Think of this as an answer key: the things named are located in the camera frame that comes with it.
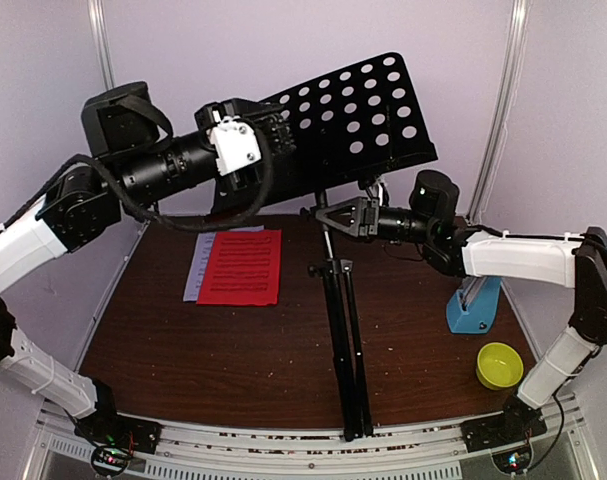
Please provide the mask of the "black music stand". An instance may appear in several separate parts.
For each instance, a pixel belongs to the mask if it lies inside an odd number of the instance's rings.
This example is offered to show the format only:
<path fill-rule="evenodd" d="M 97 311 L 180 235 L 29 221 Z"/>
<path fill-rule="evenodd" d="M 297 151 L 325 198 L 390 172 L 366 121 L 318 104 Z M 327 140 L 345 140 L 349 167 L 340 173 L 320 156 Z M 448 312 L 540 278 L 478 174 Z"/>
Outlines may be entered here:
<path fill-rule="evenodd" d="M 405 62 L 387 53 L 330 72 L 259 102 L 283 108 L 295 150 L 274 161 L 266 204 L 326 191 L 436 160 Z M 325 260 L 310 269 L 323 282 L 344 438 L 373 433 L 351 265 L 337 257 L 322 225 Z"/>

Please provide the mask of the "red sheet music page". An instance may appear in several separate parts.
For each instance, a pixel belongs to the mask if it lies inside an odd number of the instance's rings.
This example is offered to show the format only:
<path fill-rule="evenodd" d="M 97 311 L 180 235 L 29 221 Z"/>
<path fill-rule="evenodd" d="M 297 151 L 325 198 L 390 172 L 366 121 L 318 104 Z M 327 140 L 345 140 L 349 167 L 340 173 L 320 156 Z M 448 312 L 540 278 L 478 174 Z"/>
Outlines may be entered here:
<path fill-rule="evenodd" d="M 196 303 L 234 307 L 276 305 L 281 253 L 281 230 L 218 232 Z"/>

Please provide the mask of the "lavender sheet music page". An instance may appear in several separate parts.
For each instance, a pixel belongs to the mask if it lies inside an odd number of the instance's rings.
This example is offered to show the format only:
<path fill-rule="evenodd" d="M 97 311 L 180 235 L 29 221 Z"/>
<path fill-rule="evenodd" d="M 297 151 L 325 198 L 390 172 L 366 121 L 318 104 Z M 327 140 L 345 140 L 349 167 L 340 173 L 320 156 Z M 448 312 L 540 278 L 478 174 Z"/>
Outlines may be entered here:
<path fill-rule="evenodd" d="M 256 232 L 260 232 L 263 230 L 264 230 L 264 226 L 261 225 L 261 226 L 254 226 L 254 227 L 235 228 L 235 229 L 230 230 L 229 232 L 236 232 L 236 233 L 241 232 L 241 233 L 253 233 L 254 234 Z M 192 258 L 189 274 L 188 274 L 185 289 L 184 289 L 184 294 L 183 294 L 184 302 L 196 302 L 196 303 L 205 305 L 205 303 L 203 301 L 199 300 L 199 296 L 200 296 L 200 291 L 201 291 L 203 280 L 206 276 L 210 255 L 212 253 L 213 248 L 216 245 L 218 245 L 218 243 L 216 241 L 216 236 L 219 233 L 226 233 L 226 232 L 210 232 L 210 233 L 201 233 L 198 235 L 197 240 L 196 240 L 194 255 Z M 239 257 L 238 259 L 235 260 L 234 263 L 231 264 L 231 267 L 232 267 L 232 271 L 233 271 L 234 275 L 236 275 L 236 277 L 238 277 L 240 279 L 241 270 L 250 268 L 249 257 L 248 258 Z M 248 288 L 243 287 L 243 290 L 241 290 L 241 288 L 242 288 L 241 286 L 233 286 L 232 291 L 249 293 L 249 287 Z M 234 306 L 259 306 L 259 301 L 258 300 L 249 300 L 249 297 L 248 297 L 247 300 L 234 299 L 234 302 L 232 302 L 232 300 L 229 300 L 227 302 L 227 305 L 230 305 L 230 306 L 231 305 L 234 305 Z"/>

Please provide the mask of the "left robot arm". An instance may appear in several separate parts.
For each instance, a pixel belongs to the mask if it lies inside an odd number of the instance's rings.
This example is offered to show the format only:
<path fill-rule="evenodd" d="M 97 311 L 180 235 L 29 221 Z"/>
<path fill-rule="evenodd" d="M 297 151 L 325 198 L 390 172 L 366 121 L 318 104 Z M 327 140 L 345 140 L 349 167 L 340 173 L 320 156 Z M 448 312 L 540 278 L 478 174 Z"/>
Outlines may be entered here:
<path fill-rule="evenodd" d="M 106 444 L 127 433 L 112 390 L 63 366 L 18 327 L 2 294 L 42 265 L 97 239 L 123 216 L 186 233 L 244 225 L 267 202 L 275 167 L 294 140 L 280 104 L 232 98 L 196 112 L 193 133 L 176 136 L 137 81 L 90 98 L 81 113 L 89 153 L 77 154 L 0 224 L 0 372 L 61 407 L 79 433 Z M 253 201 L 221 220 L 190 223 L 159 201 L 209 180 L 256 188 Z"/>

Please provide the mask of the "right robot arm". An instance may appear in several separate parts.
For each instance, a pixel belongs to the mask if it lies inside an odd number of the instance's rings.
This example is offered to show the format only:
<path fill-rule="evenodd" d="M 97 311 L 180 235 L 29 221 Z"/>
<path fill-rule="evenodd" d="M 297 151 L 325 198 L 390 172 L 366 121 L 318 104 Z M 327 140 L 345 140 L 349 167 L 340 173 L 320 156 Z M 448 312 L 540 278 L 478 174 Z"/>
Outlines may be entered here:
<path fill-rule="evenodd" d="M 458 226 L 459 188 L 435 170 L 418 173 L 408 208 L 368 197 L 313 210 L 321 224 L 358 239 L 419 246 L 424 261 L 450 277 L 501 277 L 560 285 L 574 292 L 565 329 L 520 382 L 496 419 L 502 440 L 518 440 L 534 415 L 607 344 L 607 235 L 600 227 L 580 234 L 527 235 L 484 225 Z"/>

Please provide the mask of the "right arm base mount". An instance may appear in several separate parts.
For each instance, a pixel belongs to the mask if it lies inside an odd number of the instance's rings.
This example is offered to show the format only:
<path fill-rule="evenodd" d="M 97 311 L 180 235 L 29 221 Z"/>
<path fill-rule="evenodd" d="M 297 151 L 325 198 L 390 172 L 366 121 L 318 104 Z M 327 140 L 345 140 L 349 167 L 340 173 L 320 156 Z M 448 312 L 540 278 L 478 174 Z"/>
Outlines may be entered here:
<path fill-rule="evenodd" d="M 469 453 L 489 450 L 494 466 L 509 475 L 524 473 L 534 463 L 531 441 L 547 433 L 540 418 L 523 424 L 503 413 L 464 421 L 460 429 Z"/>

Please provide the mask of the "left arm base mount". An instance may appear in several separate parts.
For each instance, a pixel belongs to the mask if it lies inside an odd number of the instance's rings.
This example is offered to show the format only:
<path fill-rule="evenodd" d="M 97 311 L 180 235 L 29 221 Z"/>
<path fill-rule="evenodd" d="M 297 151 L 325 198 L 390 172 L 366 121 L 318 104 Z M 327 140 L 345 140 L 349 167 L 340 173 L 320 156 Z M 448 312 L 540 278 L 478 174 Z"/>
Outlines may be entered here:
<path fill-rule="evenodd" d="M 69 415 L 74 433 L 92 446 L 90 466 L 101 477 L 123 474 L 136 453 L 154 454 L 161 438 L 160 423 L 129 416 L 77 419 Z"/>

